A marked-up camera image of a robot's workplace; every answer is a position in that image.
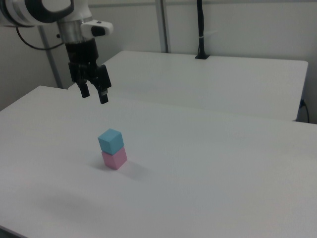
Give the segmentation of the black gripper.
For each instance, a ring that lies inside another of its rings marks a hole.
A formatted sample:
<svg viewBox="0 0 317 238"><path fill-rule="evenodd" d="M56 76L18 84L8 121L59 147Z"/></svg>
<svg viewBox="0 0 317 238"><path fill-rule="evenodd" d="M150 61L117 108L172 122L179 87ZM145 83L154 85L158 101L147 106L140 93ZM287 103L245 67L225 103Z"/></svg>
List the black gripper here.
<svg viewBox="0 0 317 238"><path fill-rule="evenodd" d="M66 44L66 50L69 58L69 71L72 82L76 83L80 89L83 98L90 96L87 86L87 79L84 65L97 65L99 57L97 44L95 39L76 44ZM106 66L103 64L94 70L91 83L98 91L101 104L108 102L108 88L111 87L110 77Z"/></svg>

